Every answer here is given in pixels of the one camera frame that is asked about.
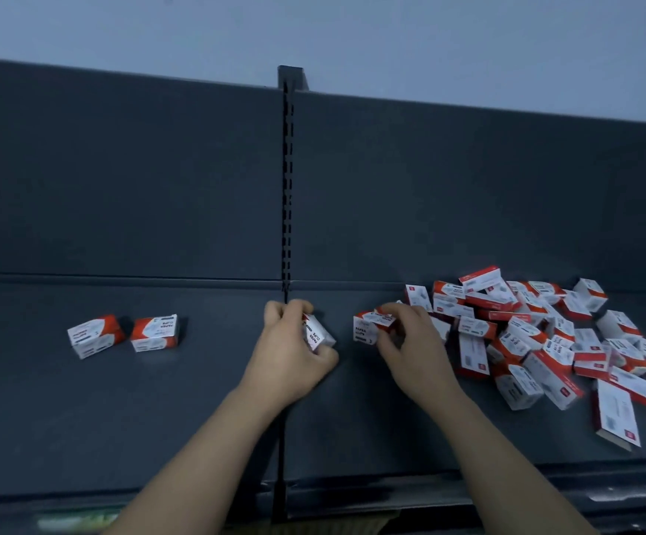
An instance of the gray back panel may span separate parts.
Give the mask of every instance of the gray back panel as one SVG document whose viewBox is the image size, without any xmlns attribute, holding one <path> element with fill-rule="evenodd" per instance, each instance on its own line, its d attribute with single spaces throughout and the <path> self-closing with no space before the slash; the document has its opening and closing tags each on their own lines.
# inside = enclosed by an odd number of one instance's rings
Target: gray back panel
<svg viewBox="0 0 646 535">
<path fill-rule="evenodd" d="M 281 277 L 276 89 L 0 62 L 0 272 Z"/>
<path fill-rule="evenodd" d="M 459 466 L 442 433 L 395 385 L 375 347 L 352 341 L 352 316 L 401 296 L 395 291 L 296 291 L 320 310 L 337 340 L 339 366 L 286 421 L 284 476 L 287 481 L 345 476 L 430 474 Z M 611 295 L 646 334 L 646 295 Z M 456 336 L 448 343 L 458 356 Z M 589 379 L 574 377 L 588 389 Z M 635 406 L 642 448 L 633 454 L 597 437 L 590 397 L 568 411 L 546 398 L 512 412 L 491 380 L 460 379 L 466 393 L 534 464 L 566 464 L 646 458 L 646 407 Z"/>
<path fill-rule="evenodd" d="M 646 289 L 646 124 L 296 92 L 293 279 Z"/>
<path fill-rule="evenodd" d="M 282 295 L 0 283 L 0 496 L 143 486 L 237 385 L 264 304 Z M 186 325 L 170 350 L 135 353 L 124 342 L 80 360 L 66 335 L 102 314 L 174 312 Z M 275 480 L 277 438 L 274 425 L 243 484 Z"/>
</svg>

